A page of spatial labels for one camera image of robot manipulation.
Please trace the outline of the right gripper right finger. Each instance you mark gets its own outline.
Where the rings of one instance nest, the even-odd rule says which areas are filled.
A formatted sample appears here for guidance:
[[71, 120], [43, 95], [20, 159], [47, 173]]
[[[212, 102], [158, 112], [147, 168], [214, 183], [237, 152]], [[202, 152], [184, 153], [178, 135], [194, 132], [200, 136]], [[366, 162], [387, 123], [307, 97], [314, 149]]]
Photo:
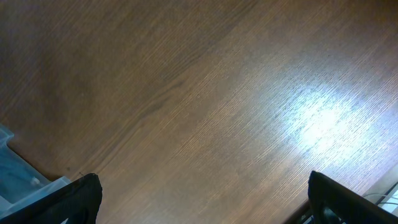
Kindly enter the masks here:
[[320, 172], [310, 174], [308, 201], [317, 224], [397, 224], [395, 215]]

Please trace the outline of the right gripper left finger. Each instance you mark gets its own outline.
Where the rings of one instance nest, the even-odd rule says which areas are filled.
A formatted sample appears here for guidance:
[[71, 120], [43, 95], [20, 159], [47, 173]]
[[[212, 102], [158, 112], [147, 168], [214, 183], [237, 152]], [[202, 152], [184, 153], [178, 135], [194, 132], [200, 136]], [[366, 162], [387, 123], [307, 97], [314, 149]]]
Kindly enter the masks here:
[[62, 177], [1, 212], [3, 224], [95, 224], [103, 198], [98, 175], [68, 183]]

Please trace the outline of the blue shirt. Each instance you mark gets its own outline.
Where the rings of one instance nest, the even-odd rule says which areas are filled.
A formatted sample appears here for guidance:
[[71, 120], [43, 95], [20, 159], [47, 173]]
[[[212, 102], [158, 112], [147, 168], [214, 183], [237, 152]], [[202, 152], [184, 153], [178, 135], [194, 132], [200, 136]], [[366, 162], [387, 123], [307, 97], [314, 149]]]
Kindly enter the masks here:
[[16, 203], [49, 183], [6, 144], [1, 146], [1, 196], [5, 200]]

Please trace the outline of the clear plastic storage bin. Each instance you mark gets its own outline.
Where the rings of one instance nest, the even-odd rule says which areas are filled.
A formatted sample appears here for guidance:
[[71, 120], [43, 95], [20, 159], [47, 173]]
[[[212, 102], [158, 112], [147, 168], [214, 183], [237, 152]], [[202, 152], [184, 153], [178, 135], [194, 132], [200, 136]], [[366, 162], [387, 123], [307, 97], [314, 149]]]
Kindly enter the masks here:
[[50, 181], [8, 146], [14, 134], [1, 126], [1, 218], [60, 190], [71, 181]]

